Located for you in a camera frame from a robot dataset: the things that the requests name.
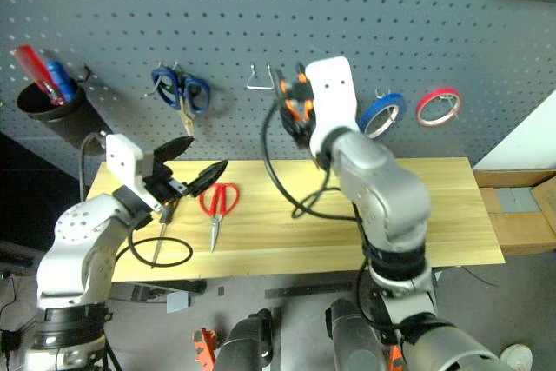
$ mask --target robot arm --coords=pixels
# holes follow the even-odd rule
[[[139,229],[164,203],[197,196],[225,170],[227,162],[203,170],[192,183],[181,183],[163,165],[193,141],[183,137],[154,153],[143,152],[123,135],[108,135],[108,168],[124,185],[66,210],[55,226],[55,241],[37,272],[38,307],[26,369],[92,369],[104,354],[104,323],[116,251],[130,230]]]
[[[429,194],[386,147],[359,131],[348,60],[338,56],[311,63],[305,77],[314,109],[314,120],[304,125],[311,130],[305,132],[308,147],[319,165],[334,171],[341,193],[360,212],[371,313],[382,343],[401,345],[414,371],[508,370],[471,336],[436,317],[432,270],[425,258]],[[281,93],[287,100],[288,89]]]

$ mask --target red tape roll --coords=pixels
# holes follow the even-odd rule
[[[430,102],[432,102],[434,99],[436,99],[440,96],[452,96],[453,99],[455,100],[455,104],[452,106],[452,108],[444,116],[441,116],[438,119],[433,119],[433,120],[424,119],[421,116],[422,110]],[[461,109],[461,97],[460,97],[460,94],[458,93],[458,91],[456,89],[451,88],[451,87],[441,87],[441,88],[439,88],[439,89],[437,89],[437,90],[435,90],[431,93],[426,94],[419,101],[419,103],[417,104],[417,108],[415,109],[415,115],[417,116],[417,122],[419,122],[419,125],[431,128],[431,127],[435,127],[435,126],[441,126],[444,123],[447,123],[447,122],[451,121],[452,119],[454,119],[456,117],[456,115],[458,114],[460,109]]]

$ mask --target orange scissors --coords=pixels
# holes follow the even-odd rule
[[[210,201],[209,209],[207,209],[207,206],[205,205],[205,191],[203,191],[199,195],[199,204],[201,205],[201,209],[208,216],[210,216],[210,223],[212,224],[210,236],[210,252],[215,251],[216,240],[218,239],[218,232],[220,231],[220,222],[222,222],[223,217],[231,212],[235,205],[240,201],[240,190],[236,184],[233,184],[232,182],[217,182],[213,184],[209,189],[212,189],[213,187],[215,188],[215,193],[213,194],[212,200]],[[230,188],[235,192],[235,199],[229,206],[226,205],[227,188]]]

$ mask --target white shoe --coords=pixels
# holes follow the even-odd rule
[[[531,371],[533,353],[529,347],[518,343],[504,349],[500,360],[512,369],[515,369],[515,371]]]

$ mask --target wooden table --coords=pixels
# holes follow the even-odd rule
[[[428,187],[433,212],[427,232],[427,257],[435,267],[503,263],[504,257],[466,158],[400,159]],[[174,178],[192,181],[211,162],[168,162]],[[290,193],[303,198],[318,189],[322,172],[311,161],[276,161],[278,176]],[[329,221],[304,215],[290,218],[292,206],[268,178],[262,161],[230,161],[220,182],[235,182],[242,197],[221,224],[214,253],[209,252],[210,221],[196,199],[184,197],[168,226],[167,236],[194,248],[193,258],[178,267],[154,268],[129,252],[116,265],[114,281],[153,281],[228,275],[297,274],[354,270],[361,265],[361,242],[353,222]],[[331,178],[331,184],[337,184]],[[89,197],[111,193],[119,182],[103,163]],[[326,193],[317,208],[326,213],[353,215],[350,202],[338,192]],[[158,216],[135,239],[158,236]],[[151,259],[155,244],[140,245]],[[184,248],[165,242],[159,262],[182,259]]]

